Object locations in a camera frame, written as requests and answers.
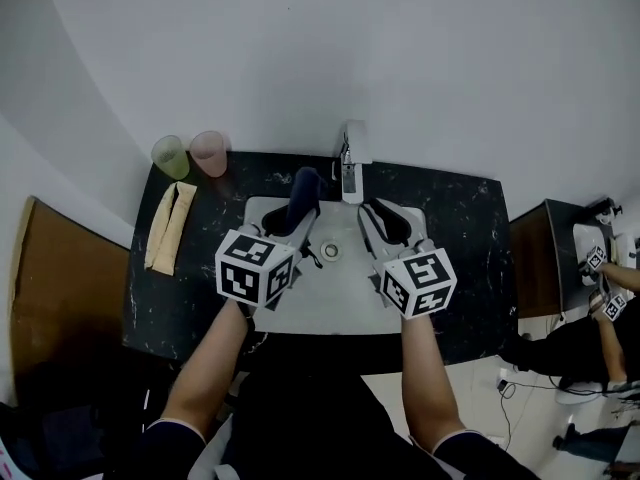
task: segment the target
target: shirt sleeve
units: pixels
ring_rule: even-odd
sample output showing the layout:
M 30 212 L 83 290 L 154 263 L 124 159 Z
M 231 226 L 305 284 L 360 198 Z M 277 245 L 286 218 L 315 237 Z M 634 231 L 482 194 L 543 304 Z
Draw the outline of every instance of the shirt sleeve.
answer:
M 445 437 L 435 446 L 433 456 L 469 479 L 538 479 L 498 445 L 472 430 Z
M 114 478 L 186 479 L 206 442 L 193 427 L 178 420 L 161 419 L 140 436 L 129 460 Z

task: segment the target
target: plastic cup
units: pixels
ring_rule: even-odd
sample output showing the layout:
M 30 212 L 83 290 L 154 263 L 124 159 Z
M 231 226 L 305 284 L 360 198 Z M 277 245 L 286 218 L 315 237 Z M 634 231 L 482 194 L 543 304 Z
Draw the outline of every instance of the plastic cup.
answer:
M 156 142 L 151 150 L 151 160 L 174 180 L 189 174 L 189 159 L 182 142 L 175 135 L 167 135 Z
M 227 150 L 224 137 L 218 132 L 202 132 L 191 141 L 191 158 L 212 178 L 222 176 L 227 170 Z

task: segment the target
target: white floor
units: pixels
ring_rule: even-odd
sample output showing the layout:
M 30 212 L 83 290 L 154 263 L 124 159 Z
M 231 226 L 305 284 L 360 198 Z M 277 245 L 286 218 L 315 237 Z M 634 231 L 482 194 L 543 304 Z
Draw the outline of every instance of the white floor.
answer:
M 573 310 L 568 314 L 568 320 L 581 316 L 581 310 Z M 534 339 L 539 339 L 548 334 L 554 322 L 552 317 L 542 317 L 520 320 L 519 323 L 520 333 L 529 332 Z M 448 366 L 447 372 L 464 424 L 505 442 L 508 440 L 507 422 L 496 389 L 501 366 L 504 365 L 499 358 L 487 357 Z M 402 408 L 401 374 L 369 375 L 364 379 L 387 409 L 396 432 L 406 436 L 408 429 Z M 548 377 L 532 372 L 511 374 L 507 380 L 551 387 Z M 604 463 L 556 451 L 551 446 L 554 436 L 563 435 L 570 422 L 576 424 L 579 432 L 588 432 L 596 428 L 625 425 L 637 414 L 612 414 L 612 411 L 619 409 L 619 405 L 604 397 L 580 405 L 559 405 L 555 401 L 555 394 L 554 389 L 518 386 L 513 398 L 504 401 L 511 421 L 509 453 L 543 480 L 604 478 Z

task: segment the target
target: pink cup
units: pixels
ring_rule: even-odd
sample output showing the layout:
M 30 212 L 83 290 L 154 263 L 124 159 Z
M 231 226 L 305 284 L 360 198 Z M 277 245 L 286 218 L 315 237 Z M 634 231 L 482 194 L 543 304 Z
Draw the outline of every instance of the pink cup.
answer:
M 212 178 L 222 176 L 227 170 L 227 151 L 224 137 L 218 132 L 202 132 L 191 141 L 191 158 Z

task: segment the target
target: forearm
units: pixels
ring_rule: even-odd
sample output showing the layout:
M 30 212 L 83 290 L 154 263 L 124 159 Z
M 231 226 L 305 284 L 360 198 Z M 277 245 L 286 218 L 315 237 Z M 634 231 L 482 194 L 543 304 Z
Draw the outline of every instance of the forearm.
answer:
M 163 418 L 176 418 L 203 434 L 220 410 L 247 335 L 246 318 L 229 299 L 176 379 Z
M 431 319 L 402 321 L 402 400 L 411 435 L 428 451 L 463 429 Z
M 601 271 L 608 279 L 621 288 L 633 292 L 640 292 L 640 270 L 621 267 L 614 263 L 605 263 Z
M 624 352 L 616 330 L 612 322 L 598 322 L 600 329 L 600 342 L 602 343 L 602 355 L 607 365 L 609 380 L 613 382 L 624 382 L 627 380 L 627 372 L 625 370 Z

